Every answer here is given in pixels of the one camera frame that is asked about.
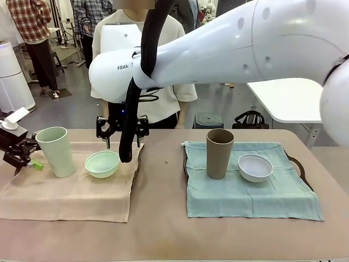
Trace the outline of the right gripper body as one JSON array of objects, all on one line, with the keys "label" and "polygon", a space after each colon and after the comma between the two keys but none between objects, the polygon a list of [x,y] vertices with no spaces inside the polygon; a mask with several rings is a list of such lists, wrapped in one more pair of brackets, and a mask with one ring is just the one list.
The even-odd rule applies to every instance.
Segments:
[{"label": "right gripper body", "polygon": [[110,103],[108,102],[108,124],[111,131],[122,131],[126,118],[126,103]]}]

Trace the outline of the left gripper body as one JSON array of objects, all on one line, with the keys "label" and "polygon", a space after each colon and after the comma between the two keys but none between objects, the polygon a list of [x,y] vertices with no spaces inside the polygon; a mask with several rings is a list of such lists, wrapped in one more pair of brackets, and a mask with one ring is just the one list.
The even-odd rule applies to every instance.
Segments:
[{"label": "left gripper body", "polygon": [[1,127],[1,151],[8,152],[16,144],[27,137],[28,130],[18,127],[15,130],[7,130]]}]

